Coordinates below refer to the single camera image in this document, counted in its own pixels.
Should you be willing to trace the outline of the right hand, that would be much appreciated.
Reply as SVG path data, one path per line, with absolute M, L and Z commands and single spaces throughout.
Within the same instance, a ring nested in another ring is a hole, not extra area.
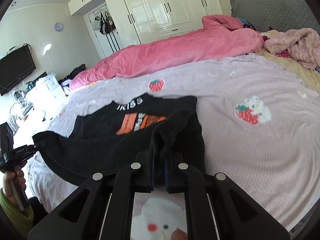
M 176 228 L 171 234 L 171 240 L 188 240 L 188 234 L 183 230 Z

